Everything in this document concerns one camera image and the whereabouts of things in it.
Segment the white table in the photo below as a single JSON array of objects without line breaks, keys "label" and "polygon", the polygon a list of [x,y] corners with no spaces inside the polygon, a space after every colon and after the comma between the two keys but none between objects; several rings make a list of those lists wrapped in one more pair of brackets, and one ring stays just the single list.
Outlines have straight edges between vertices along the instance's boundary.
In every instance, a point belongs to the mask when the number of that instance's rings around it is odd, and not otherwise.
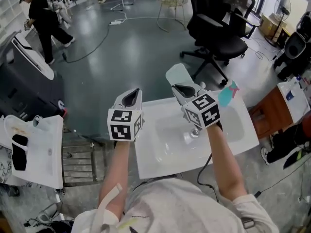
[{"label": "white table", "polygon": [[299,84],[297,83],[293,88],[292,91],[294,91],[295,97],[291,100],[286,99],[286,95],[290,91],[290,83],[289,82],[281,82],[277,84],[285,103],[288,107],[288,110],[292,116],[293,123],[298,122],[303,115],[305,115],[307,112],[310,111],[308,100],[305,96],[305,93],[300,88]]}]

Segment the white t-shirt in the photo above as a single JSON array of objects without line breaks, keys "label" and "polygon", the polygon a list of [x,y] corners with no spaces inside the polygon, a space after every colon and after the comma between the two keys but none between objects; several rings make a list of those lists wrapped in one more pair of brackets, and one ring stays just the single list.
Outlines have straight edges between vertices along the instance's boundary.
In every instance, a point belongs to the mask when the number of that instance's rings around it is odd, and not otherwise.
[{"label": "white t-shirt", "polygon": [[[232,211],[204,194],[197,186],[178,179],[155,181],[131,195],[125,216],[118,218],[106,210],[103,224],[115,225],[124,233],[245,233],[242,221]],[[253,219],[247,232],[278,233],[266,211],[253,195],[235,199],[241,217]],[[72,233],[89,233],[96,210],[76,218]]]}]

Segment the power strip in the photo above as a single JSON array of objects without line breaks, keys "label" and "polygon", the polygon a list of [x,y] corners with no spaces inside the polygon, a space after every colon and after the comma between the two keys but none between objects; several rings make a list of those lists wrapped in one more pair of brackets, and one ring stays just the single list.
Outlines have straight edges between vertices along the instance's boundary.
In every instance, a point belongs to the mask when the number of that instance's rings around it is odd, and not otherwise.
[{"label": "power strip", "polygon": [[121,21],[111,21],[109,23],[110,26],[113,26],[113,25],[120,25],[121,24]]}]

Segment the black pants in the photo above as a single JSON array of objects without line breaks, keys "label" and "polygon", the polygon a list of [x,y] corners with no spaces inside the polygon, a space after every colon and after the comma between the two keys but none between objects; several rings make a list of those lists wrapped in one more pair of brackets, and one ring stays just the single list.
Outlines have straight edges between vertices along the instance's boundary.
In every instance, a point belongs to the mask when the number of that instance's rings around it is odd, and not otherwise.
[{"label": "black pants", "polygon": [[273,137],[274,148],[267,154],[269,163],[275,162],[288,155],[297,145],[305,144],[309,139],[303,132],[302,123],[288,128]]},{"label": "black pants", "polygon": [[44,33],[40,33],[39,38],[42,44],[44,59],[46,63],[49,63],[53,60],[51,35],[53,35],[63,44],[68,43],[73,38],[71,35],[67,34],[62,28],[57,26],[46,30]]}]

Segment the white sneaker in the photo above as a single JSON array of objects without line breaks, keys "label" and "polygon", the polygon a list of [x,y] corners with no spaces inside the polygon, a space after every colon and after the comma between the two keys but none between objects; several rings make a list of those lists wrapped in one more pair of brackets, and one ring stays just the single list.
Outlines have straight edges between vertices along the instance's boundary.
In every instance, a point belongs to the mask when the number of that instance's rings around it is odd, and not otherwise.
[{"label": "white sneaker", "polygon": [[48,63],[48,65],[52,65],[55,62],[55,59],[53,58],[51,62]]},{"label": "white sneaker", "polygon": [[262,156],[262,158],[263,158],[263,160],[265,161],[265,163],[267,164],[267,165],[269,165],[270,163],[267,161],[267,154],[268,154],[269,152],[268,152],[268,150],[265,148],[265,147],[262,147],[261,148],[261,156]]},{"label": "white sneaker", "polygon": [[106,0],[98,0],[98,3],[104,3]]},{"label": "white sneaker", "polygon": [[73,37],[71,41],[69,41],[68,43],[64,44],[64,47],[67,48],[69,47],[76,39]]}]

